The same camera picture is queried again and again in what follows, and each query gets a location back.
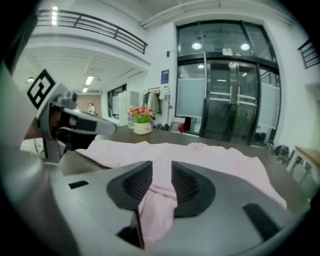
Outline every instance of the table surface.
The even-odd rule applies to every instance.
[[[296,146],[295,148],[306,158],[308,158],[320,171],[320,151],[299,146]]]
[[[237,143],[210,140],[184,134],[177,134],[163,130],[152,130],[145,135],[134,134],[127,126],[120,126],[112,135],[98,135],[96,140],[110,140],[124,143],[140,143],[147,141],[150,144],[171,143],[188,145],[190,143],[203,143],[209,146],[221,146],[226,149],[234,148],[248,157],[258,157],[266,169],[270,183],[279,195],[286,201],[287,208],[295,214],[300,214],[309,208],[309,203],[299,185],[266,149]],[[94,172],[108,169],[93,160],[75,152],[68,151],[59,162],[63,175]]]

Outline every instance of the blue sign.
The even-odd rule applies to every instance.
[[[169,83],[169,69],[161,71],[161,84]]]

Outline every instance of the glass door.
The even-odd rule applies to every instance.
[[[256,66],[233,61],[207,65],[204,117],[200,136],[248,144],[257,115]]]

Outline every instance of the white cabinet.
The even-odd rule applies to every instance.
[[[139,92],[124,91],[118,94],[119,126],[128,125],[128,110],[130,106],[139,107]]]

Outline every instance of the white pot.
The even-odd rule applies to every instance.
[[[133,123],[134,129],[133,132],[138,135],[151,133],[151,124],[149,122],[146,123]]]

